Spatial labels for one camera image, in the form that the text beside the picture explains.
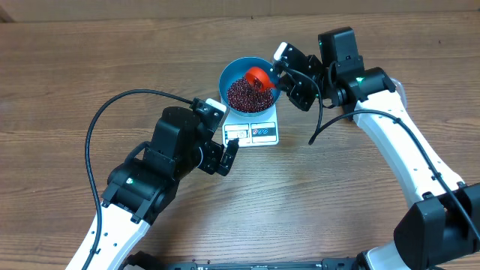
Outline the orange measuring scoop blue handle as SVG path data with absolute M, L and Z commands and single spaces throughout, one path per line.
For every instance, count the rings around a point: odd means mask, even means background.
M 260 67 L 251 67 L 244 75 L 247 82 L 259 92 L 266 92 L 274 89 L 275 84 L 270 80 L 269 75 Z

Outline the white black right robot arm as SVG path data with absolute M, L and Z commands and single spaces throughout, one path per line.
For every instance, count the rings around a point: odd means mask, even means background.
M 479 251 L 479 186 L 447 166 L 410 118 L 394 81 L 366 68 L 350 27 L 318 37 L 319 55 L 281 43 L 273 56 L 277 88 L 300 110 L 330 100 L 373 141 L 409 207 L 393 239 L 340 259 L 344 269 L 437 269 Z

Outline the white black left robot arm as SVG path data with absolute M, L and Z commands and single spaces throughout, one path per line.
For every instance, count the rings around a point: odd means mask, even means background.
M 214 100 L 167 107 L 150 141 L 140 143 L 107 179 L 100 214 L 68 263 L 69 269 L 118 269 L 173 201 L 193 169 L 226 176 L 239 143 L 213 141 L 227 107 Z

